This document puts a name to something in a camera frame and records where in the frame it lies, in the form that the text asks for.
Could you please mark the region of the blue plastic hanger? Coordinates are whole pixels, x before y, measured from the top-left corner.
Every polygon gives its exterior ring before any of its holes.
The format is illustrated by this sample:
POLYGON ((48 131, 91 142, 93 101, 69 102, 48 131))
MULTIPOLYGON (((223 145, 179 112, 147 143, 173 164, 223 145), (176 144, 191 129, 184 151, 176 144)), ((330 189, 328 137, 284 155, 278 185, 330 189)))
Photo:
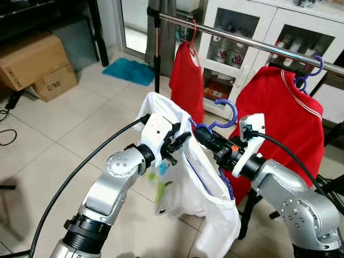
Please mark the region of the blue plastic hanger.
MULTIPOLYGON (((202 132, 210 132, 211 135, 214 135, 213 128, 229 128, 233 125, 236 125, 238 122, 238 108, 236 104, 226 99, 219 99, 214 101, 216 105, 228 105, 232 110, 232 117, 228 123, 221 124, 219 122, 213 122, 211 125, 199 124, 194 122, 190 117, 188 118, 189 123, 191 123, 191 133, 194 132, 196 127, 200 127, 202 132)), ((199 152, 199 148, 193 148, 192 146, 188 147, 188 150, 185 152, 186 161, 189 167, 196 175, 200 184, 203 186, 203 189, 207 192, 209 196, 214 196, 217 198, 223 198, 226 200, 234 201, 234 192, 233 187, 231 186, 230 180, 225 175, 227 172, 221 165, 217 166, 216 172, 210 174, 210 164, 211 160, 206 157, 206 155, 199 152)))

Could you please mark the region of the plain red shirt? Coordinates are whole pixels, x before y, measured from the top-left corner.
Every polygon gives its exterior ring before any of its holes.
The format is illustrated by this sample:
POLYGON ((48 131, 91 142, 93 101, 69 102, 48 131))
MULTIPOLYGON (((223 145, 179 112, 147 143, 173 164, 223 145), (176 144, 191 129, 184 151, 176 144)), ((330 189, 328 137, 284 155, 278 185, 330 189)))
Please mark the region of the plain red shirt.
POLYGON ((202 68, 191 44, 183 41, 175 54, 170 74, 170 99, 186 111, 196 123, 204 119, 204 80, 202 68))

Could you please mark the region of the steel clothes rack black frame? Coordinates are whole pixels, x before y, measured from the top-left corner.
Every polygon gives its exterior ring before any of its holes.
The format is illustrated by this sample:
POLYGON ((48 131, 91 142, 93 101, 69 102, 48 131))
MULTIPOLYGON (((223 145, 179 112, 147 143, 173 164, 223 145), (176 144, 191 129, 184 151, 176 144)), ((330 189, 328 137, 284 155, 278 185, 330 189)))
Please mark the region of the steel clothes rack black frame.
MULTIPOLYGON (((192 24, 192 22, 177 19, 176 17, 170 15, 162 14, 160 10, 155 10, 151 7, 148 7, 147 13, 150 17, 153 18, 155 27, 155 56, 153 57, 153 71, 155 72, 154 91, 156 93, 159 93, 161 76, 161 52, 159 50, 161 41, 161 22, 164 20, 165 22, 169 22, 170 24, 176 24, 179 26, 189 28, 192 28, 194 25, 192 24)), ((239 44, 245 44, 249 47, 253 47, 264 52, 269 52, 270 54, 277 54, 285 58, 290 58, 295 61, 306 62, 307 64, 310 64, 312 66, 319 67, 319 61, 317 61, 315 58, 311 56, 305 56, 303 54, 299 54, 297 52, 293 52, 284 48, 265 44, 265 42, 255 41, 254 39, 239 36, 238 34, 222 32, 218 29, 214 29, 206 25, 197 25, 197 31, 204 32, 211 36, 221 37, 222 39, 226 39, 229 41, 238 42, 239 44)), ((336 64, 333 64, 331 62, 324 61, 324 70, 341 77, 344 76, 344 68, 341 66, 337 66, 336 64)))

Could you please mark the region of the white glass-door cabinet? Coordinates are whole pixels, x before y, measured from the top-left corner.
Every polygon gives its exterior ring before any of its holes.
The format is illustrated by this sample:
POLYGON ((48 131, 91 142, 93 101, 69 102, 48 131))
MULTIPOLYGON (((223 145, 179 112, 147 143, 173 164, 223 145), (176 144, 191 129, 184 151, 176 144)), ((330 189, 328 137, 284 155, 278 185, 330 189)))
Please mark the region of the white glass-door cabinet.
MULTIPOLYGON (((305 56, 319 55, 326 62, 335 62, 344 50, 343 10, 327 13, 324 3, 301 7, 299 2, 289 0, 209 0, 203 24, 305 56)), ((231 101, 236 100, 261 67, 279 67, 298 76, 318 69, 206 33, 200 39, 198 57, 204 86, 209 79, 234 81, 228 97, 231 101)), ((322 71, 307 79, 307 93, 312 93, 325 74, 326 71, 322 71)), ((228 106, 216 105, 207 98, 204 98, 204 109, 231 117, 228 106)))

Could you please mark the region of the grey curtain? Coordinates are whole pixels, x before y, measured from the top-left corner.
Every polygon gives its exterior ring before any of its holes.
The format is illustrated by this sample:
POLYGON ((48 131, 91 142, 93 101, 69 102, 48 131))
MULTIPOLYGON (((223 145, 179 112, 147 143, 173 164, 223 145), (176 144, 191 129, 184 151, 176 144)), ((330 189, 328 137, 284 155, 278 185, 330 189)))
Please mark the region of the grey curtain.
MULTIPOLYGON (((176 15, 176 0, 147 0, 148 7, 160 10, 162 14, 174 16, 176 15)), ((168 22, 161 22, 161 69, 169 69, 174 64, 175 58, 175 30, 176 25, 168 22)), ((153 18, 147 18, 147 45, 145 53, 145 61, 153 65, 153 57, 155 56, 155 27, 153 18)))

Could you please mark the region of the glass balcony door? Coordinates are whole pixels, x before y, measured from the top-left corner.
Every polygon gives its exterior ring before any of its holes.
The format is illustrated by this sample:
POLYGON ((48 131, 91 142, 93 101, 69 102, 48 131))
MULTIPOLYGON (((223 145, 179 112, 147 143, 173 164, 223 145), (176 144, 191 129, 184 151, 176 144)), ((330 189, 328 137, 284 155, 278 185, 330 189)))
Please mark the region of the glass balcony door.
POLYGON ((120 51, 139 61, 152 62, 147 52, 150 31, 147 13, 155 0, 112 0, 120 51))

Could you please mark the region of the black desk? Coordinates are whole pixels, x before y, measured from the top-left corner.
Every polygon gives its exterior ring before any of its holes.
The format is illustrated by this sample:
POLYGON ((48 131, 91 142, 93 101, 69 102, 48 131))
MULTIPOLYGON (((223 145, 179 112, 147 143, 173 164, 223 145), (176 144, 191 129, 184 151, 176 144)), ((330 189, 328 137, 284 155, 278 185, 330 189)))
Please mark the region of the black desk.
POLYGON ((88 18, 96 60, 108 66, 97 0, 0 0, 0 45, 78 16, 88 18))

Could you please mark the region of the white t-shirt with colourful print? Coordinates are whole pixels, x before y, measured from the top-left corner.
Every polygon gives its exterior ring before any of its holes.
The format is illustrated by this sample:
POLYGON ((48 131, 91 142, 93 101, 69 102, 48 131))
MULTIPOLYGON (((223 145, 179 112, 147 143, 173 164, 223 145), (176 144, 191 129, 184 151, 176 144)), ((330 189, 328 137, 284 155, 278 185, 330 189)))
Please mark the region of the white t-shirt with colourful print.
POLYGON ((221 179, 192 135, 172 154, 177 164, 155 161, 147 170, 146 182, 155 188, 157 216, 204 218, 192 246, 199 258, 224 258, 241 228, 233 192, 221 179))

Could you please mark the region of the purple plastic hanger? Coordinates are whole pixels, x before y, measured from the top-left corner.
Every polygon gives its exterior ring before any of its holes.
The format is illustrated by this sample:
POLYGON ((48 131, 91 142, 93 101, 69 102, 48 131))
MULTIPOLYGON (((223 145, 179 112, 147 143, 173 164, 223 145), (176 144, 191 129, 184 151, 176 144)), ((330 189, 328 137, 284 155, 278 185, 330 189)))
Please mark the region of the purple plastic hanger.
POLYGON ((319 66, 318 66, 317 71, 315 71, 314 73, 306 73, 303 76, 295 77, 294 79, 294 84, 296 88, 304 94, 308 94, 307 93, 307 79, 312 76, 317 76, 318 74, 320 74, 320 72, 324 70, 324 61, 322 60, 322 57, 319 55, 314 55, 313 58, 319 61, 319 66))

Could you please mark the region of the red shirt with white stripes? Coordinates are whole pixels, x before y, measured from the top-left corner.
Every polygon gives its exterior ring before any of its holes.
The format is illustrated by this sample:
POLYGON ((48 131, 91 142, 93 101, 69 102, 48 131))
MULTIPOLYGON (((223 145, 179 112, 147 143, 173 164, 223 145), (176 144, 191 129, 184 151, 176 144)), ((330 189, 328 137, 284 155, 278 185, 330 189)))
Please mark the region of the red shirt with white stripes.
POLYGON ((319 174, 324 158, 322 105, 299 91, 295 73, 278 67, 261 67, 236 99, 239 118, 263 113, 265 134, 282 143, 308 169, 319 174))

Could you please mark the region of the large brown cardboard box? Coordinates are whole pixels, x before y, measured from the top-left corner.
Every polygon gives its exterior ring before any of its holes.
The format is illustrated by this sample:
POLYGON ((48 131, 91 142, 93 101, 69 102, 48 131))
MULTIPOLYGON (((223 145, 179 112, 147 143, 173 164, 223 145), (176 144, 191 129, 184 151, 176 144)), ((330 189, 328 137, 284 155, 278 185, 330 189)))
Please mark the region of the large brown cardboard box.
POLYGON ((32 33, 0 44, 0 85, 19 91, 69 64, 58 37, 50 32, 32 33))

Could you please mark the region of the teal floor mat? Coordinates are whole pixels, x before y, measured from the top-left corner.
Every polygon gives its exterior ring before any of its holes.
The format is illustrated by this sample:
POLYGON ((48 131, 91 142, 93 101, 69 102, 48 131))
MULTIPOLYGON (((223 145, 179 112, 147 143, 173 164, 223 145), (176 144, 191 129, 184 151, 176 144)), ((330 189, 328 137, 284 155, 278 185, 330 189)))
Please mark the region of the teal floor mat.
POLYGON ((154 71, 147 64, 125 58, 115 60, 103 69, 102 74, 143 86, 148 86, 155 78, 154 71))

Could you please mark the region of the red patterned box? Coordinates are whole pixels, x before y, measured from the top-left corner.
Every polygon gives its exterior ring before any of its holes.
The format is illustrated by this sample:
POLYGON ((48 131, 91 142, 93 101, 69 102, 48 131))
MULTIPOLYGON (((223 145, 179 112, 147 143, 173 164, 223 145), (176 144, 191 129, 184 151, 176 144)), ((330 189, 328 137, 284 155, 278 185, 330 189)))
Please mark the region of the red patterned box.
POLYGON ((234 81, 223 81, 209 79, 205 83, 204 98, 210 101, 216 101, 220 99, 228 99, 231 90, 233 89, 234 81))

